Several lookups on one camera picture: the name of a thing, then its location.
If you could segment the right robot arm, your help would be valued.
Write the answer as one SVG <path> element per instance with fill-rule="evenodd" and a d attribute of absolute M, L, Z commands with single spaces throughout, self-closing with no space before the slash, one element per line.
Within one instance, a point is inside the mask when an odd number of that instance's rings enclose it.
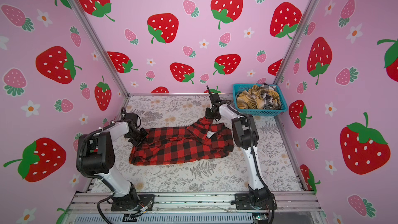
<path fill-rule="evenodd" d="M 222 100 L 219 94 L 207 90 L 211 107 L 206 109 L 205 116 L 209 119 L 220 120 L 225 117 L 231 121 L 233 141 L 244 154 L 249 173 L 248 201 L 252 208 L 262 209 L 267 207 L 271 211 L 277 209 L 275 197 L 264 181 L 259 157 L 259 135 L 252 115 L 238 112 L 231 106 L 230 100 Z"/>

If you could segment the red black plaid shirt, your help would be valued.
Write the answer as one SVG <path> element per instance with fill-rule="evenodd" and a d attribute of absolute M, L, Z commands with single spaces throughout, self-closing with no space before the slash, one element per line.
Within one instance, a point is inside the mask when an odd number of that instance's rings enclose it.
<path fill-rule="evenodd" d="M 187 127 L 148 129 L 147 140 L 132 148 L 129 163 L 155 166 L 223 158 L 234 149 L 232 131 L 224 123 L 201 118 Z"/>

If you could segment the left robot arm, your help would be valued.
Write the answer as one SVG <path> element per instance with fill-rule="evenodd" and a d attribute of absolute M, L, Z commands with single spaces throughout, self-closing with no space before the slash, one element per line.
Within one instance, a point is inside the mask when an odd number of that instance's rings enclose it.
<path fill-rule="evenodd" d="M 113 141 L 128 139 L 134 146 L 147 141 L 148 132 L 141 127 L 141 119 L 135 113 L 121 111 L 121 120 L 111 121 L 105 127 L 78 139 L 76 168 L 86 178 L 97 179 L 111 191 L 105 199 L 111 210 L 136 211 L 142 214 L 152 210 L 154 195 L 138 195 L 135 186 L 126 180 L 115 166 Z"/>

